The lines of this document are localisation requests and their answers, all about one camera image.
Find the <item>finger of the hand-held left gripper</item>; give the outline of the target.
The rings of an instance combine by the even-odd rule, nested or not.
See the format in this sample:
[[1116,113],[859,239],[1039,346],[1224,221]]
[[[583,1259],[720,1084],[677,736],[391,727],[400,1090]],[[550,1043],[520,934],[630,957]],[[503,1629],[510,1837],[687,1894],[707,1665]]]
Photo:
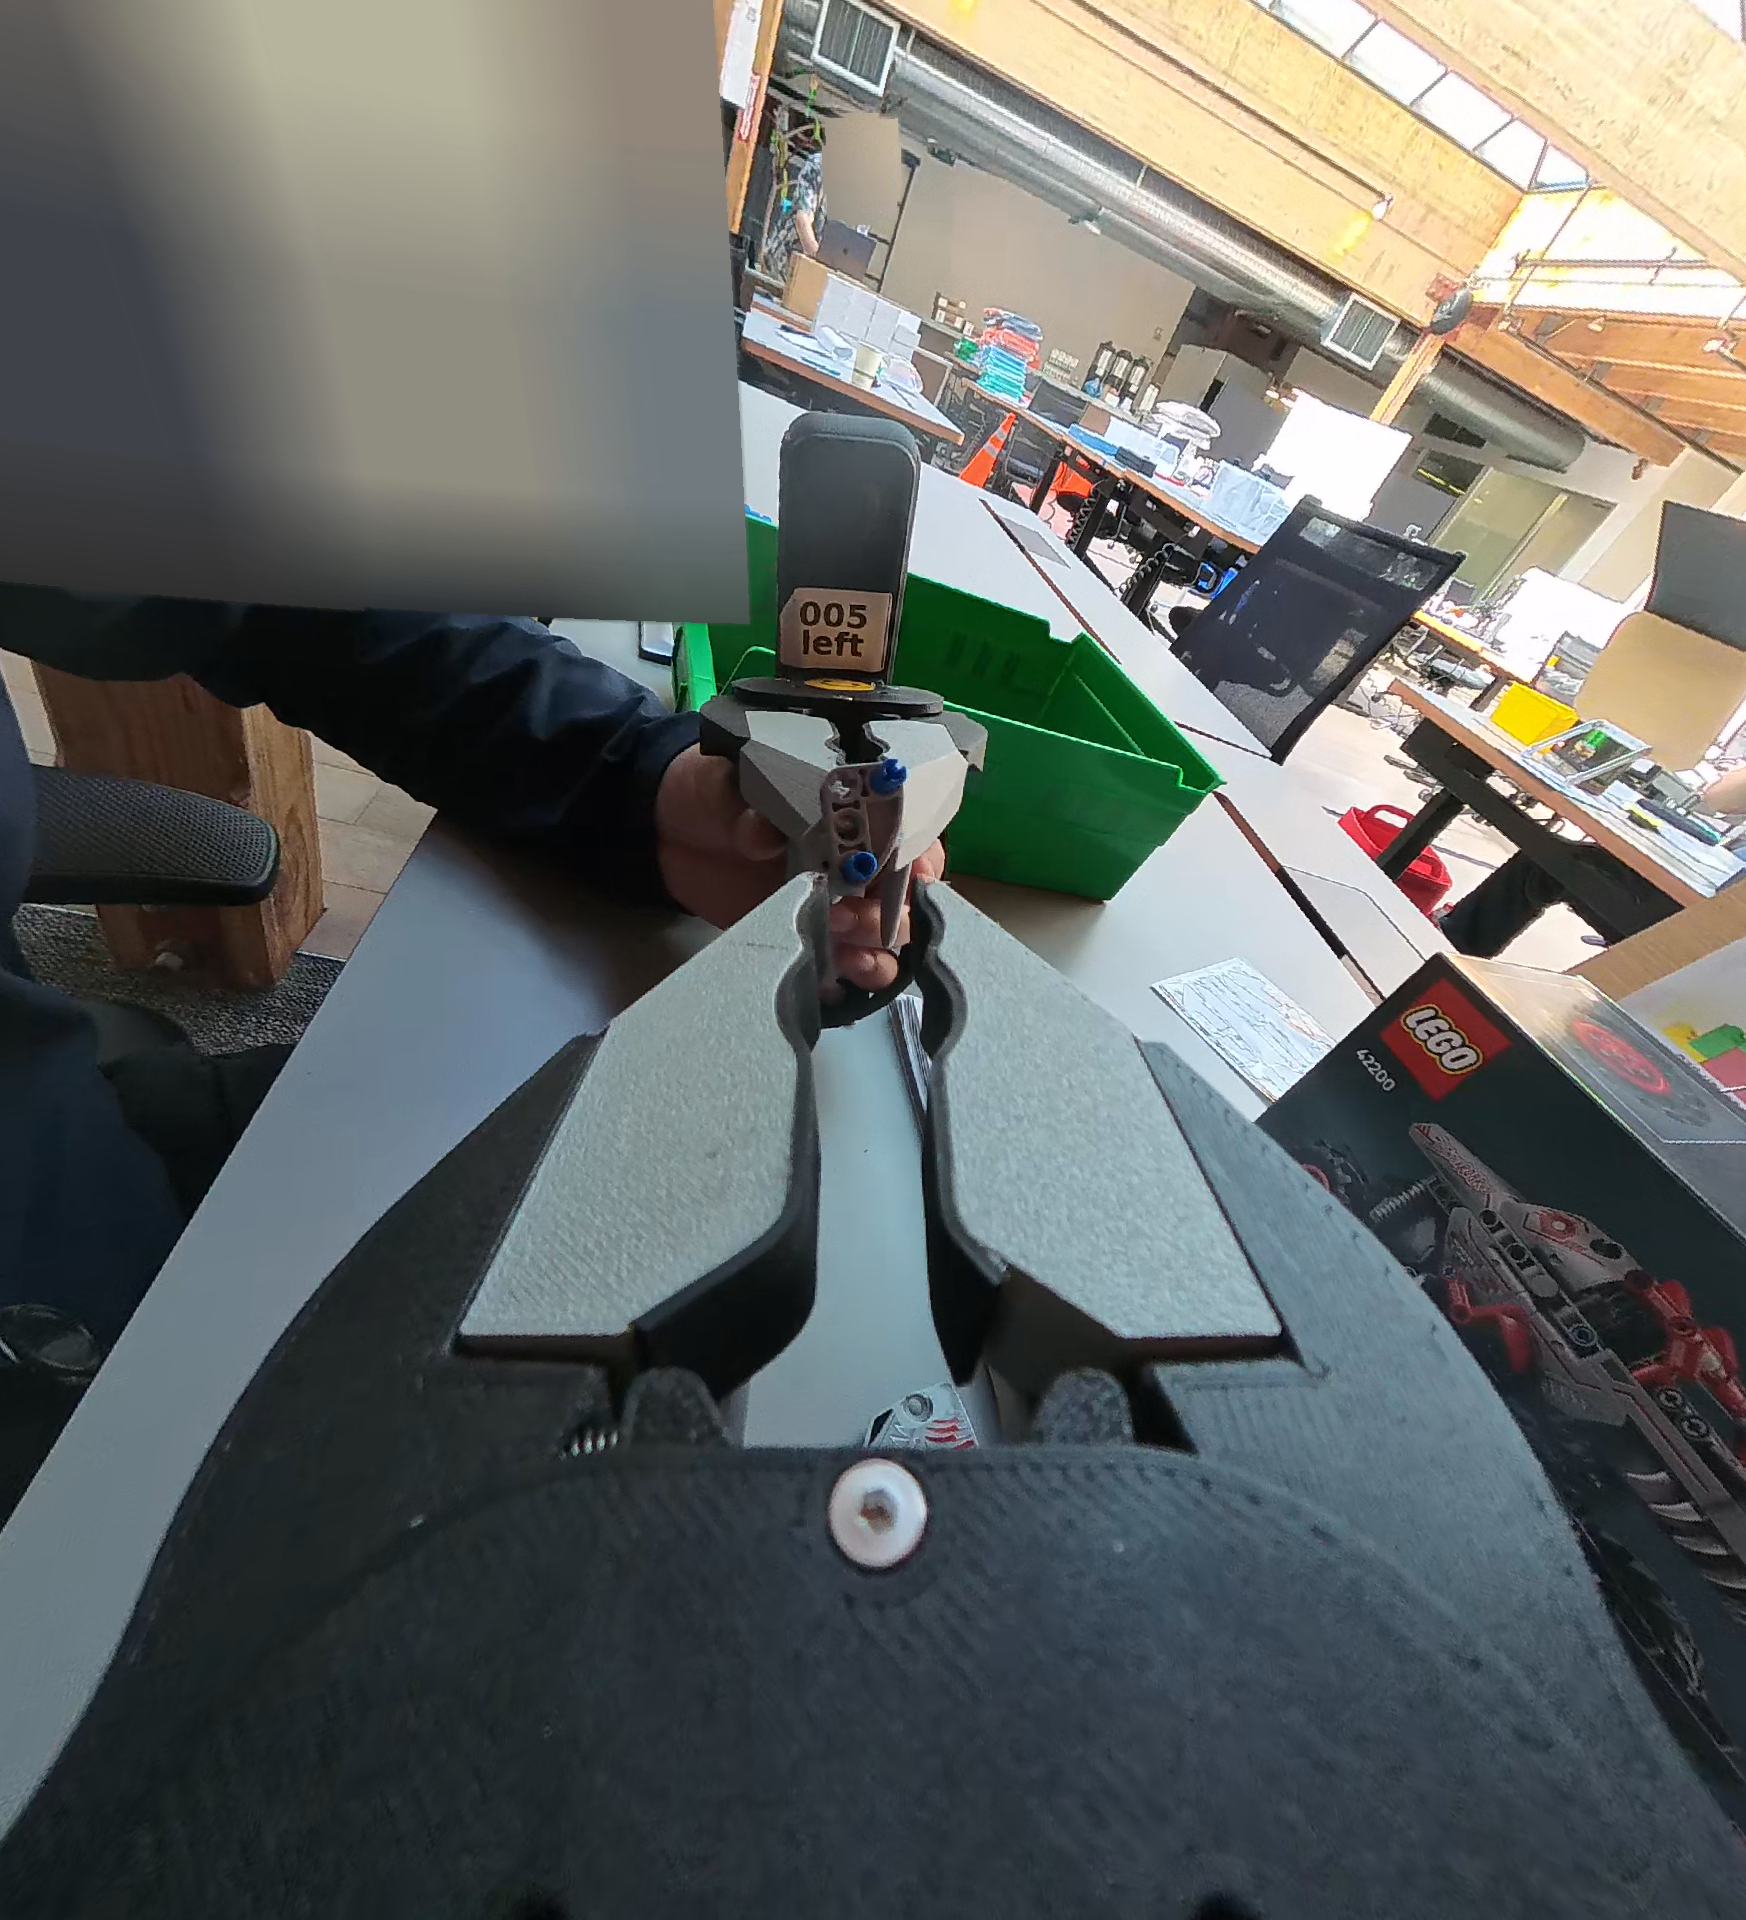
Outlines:
[[879,857],[869,895],[881,940],[897,952],[911,873],[958,813],[970,776],[983,766],[985,730],[965,714],[869,722],[869,845]]
[[787,838],[790,875],[835,875],[836,725],[821,714],[732,714],[743,799]]

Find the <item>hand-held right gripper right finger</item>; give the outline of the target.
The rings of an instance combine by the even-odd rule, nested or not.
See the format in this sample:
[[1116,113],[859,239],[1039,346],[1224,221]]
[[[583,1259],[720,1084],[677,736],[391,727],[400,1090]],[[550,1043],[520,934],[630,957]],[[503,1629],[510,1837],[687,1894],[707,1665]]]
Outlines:
[[954,1371],[1134,1372],[1283,1328],[1141,1043],[952,888],[916,895],[934,1327]]

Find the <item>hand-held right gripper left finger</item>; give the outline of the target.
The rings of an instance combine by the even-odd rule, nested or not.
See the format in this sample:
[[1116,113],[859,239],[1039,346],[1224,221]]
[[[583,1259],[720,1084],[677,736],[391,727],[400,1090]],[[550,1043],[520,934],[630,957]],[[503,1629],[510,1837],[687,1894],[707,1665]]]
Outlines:
[[693,1371],[731,1395],[812,1310],[821,877],[626,1006],[589,1052],[459,1327],[464,1347]]

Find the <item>grey lego beam assembly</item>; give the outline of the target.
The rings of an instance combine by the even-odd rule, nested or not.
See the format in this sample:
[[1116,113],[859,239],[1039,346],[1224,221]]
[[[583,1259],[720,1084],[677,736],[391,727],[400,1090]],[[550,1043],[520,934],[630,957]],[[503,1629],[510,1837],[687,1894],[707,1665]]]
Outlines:
[[894,755],[821,771],[817,818],[798,839],[801,867],[829,898],[861,898],[882,882],[899,845],[908,768]]

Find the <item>person's left forearm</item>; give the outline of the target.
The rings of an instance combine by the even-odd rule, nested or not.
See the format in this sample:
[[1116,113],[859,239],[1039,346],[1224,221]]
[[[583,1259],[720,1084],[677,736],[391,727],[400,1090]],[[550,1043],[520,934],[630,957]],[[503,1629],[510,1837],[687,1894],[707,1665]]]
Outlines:
[[335,610],[0,583],[0,649],[97,682],[193,678],[270,708],[460,828],[666,905],[654,806],[696,742],[528,616]]

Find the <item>lego sticker sheet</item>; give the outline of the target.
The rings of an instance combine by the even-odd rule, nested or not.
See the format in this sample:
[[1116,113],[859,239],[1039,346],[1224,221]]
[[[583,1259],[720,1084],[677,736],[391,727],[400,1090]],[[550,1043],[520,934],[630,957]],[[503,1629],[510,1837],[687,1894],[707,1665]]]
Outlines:
[[1151,993],[1266,1104],[1291,1092],[1335,1043],[1291,994],[1243,959],[1159,978]]

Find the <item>dark lego set box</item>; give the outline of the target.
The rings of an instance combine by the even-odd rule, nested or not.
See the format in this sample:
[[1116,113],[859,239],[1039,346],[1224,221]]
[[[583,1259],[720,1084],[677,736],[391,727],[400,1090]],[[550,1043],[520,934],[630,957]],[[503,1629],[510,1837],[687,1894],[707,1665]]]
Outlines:
[[1746,1110],[1579,978],[1432,959],[1261,1127],[1495,1381],[1675,1732],[1746,1788]]

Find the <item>person's left hand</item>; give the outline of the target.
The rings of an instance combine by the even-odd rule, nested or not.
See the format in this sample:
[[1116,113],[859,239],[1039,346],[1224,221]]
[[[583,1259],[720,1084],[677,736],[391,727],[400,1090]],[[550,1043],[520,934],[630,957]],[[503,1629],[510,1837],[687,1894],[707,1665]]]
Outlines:
[[[672,760],[654,803],[656,865],[669,901],[725,929],[758,908],[789,877],[787,839],[741,796],[734,766],[692,747]],[[829,908],[835,999],[849,986],[882,991],[899,971],[881,940],[875,898],[836,898]]]

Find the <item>green plastic bin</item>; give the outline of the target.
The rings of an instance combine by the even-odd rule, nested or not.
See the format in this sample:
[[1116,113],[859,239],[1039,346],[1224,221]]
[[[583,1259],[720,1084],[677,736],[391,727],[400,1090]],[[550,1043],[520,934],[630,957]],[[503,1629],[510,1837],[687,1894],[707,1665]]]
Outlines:
[[[772,663],[776,528],[747,523],[751,612],[677,627],[675,708]],[[903,588],[891,680],[985,730],[983,766],[939,838],[958,875],[1108,901],[1219,773],[1088,637],[931,579]]]

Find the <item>black mesh office chair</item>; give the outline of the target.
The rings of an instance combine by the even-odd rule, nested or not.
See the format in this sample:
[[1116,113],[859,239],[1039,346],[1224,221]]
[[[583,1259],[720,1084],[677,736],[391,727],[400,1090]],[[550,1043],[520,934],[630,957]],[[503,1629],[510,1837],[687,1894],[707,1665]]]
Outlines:
[[1282,764],[1462,563],[1304,496],[1170,651]]

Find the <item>wooden work table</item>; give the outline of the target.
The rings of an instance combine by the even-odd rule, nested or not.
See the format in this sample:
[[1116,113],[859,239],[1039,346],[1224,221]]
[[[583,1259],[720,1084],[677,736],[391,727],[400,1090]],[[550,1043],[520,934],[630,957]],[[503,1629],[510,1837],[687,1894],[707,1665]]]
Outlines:
[[1472,812],[1515,847],[1485,878],[1485,893],[1509,888],[1528,873],[1545,875],[1553,897],[1607,943],[1641,933],[1746,877],[1731,852],[1652,820],[1635,821],[1613,802],[1546,779],[1485,714],[1404,680],[1392,682],[1390,693],[1415,714],[1401,747],[1432,788],[1380,857],[1384,875],[1401,878],[1442,828]]

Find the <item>beige and black office chair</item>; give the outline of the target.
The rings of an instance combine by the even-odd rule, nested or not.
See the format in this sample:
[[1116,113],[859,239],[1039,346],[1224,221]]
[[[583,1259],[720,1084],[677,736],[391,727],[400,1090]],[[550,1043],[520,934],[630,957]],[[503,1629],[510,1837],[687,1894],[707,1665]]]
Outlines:
[[1746,700],[1746,521],[1668,503],[1653,580],[1606,639],[1571,708],[1691,769]]

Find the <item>silver ventilation duct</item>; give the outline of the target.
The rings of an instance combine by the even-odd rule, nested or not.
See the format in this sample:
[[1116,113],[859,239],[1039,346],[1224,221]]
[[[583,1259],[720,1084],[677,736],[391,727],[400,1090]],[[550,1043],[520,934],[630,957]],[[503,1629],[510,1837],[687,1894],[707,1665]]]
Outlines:
[[1200,289],[1279,324],[1343,372],[1386,381],[1401,366],[1415,328],[1319,276],[1290,251],[1148,169],[1141,159],[1036,102],[973,61],[939,50],[911,26],[887,36],[885,78],[862,79],[819,56],[832,4],[789,2],[781,56],[843,82],[861,102],[882,98],[934,143],[991,174],[1085,214],[1130,251]]

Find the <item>wooden post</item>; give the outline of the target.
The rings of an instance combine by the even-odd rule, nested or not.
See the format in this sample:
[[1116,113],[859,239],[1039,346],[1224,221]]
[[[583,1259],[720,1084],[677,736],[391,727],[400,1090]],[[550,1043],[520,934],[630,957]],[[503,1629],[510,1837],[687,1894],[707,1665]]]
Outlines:
[[309,736],[186,675],[37,682],[56,762],[34,768],[28,903],[95,906],[121,968],[277,983],[325,908]]

